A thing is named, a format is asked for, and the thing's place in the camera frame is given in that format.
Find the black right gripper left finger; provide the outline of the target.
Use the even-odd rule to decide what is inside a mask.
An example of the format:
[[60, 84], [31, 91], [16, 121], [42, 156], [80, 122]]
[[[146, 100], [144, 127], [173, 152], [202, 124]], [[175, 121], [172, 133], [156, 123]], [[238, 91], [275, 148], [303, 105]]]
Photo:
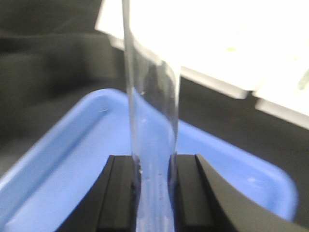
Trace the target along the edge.
[[134, 232], [137, 190], [133, 158], [110, 155], [102, 172], [59, 232]]

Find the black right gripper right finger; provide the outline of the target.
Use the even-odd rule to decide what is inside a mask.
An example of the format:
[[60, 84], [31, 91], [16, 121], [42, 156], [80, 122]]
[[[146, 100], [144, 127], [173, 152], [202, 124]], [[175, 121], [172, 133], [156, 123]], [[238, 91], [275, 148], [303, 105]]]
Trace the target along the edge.
[[306, 232], [261, 207], [224, 179], [200, 154], [176, 155], [177, 232]]

